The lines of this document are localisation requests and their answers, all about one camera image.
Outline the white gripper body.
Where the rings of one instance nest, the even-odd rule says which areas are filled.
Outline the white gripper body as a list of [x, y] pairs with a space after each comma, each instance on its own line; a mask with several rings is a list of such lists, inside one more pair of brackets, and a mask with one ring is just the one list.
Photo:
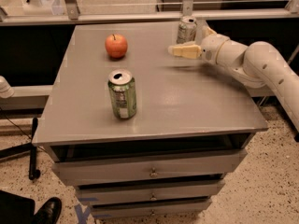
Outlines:
[[219, 34], [208, 35], [205, 37], [200, 45], [202, 49], [202, 60], [211, 64], [216, 64], [220, 48], [228, 40], [228, 36]]

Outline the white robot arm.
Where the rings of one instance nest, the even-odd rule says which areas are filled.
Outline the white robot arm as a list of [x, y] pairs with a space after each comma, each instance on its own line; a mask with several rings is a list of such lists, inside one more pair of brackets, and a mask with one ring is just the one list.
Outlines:
[[173, 56], [201, 58], [206, 63], [222, 66], [246, 87], [258, 89], [267, 86], [299, 131], [299, 76], [278, 50], [263, 41], [243, 45], [226, 35], [217, 34], [208, 26], [204, 26], [202, 31], [199, 45], [194, 41], [176, 44], [170, 46], [168, 52]]

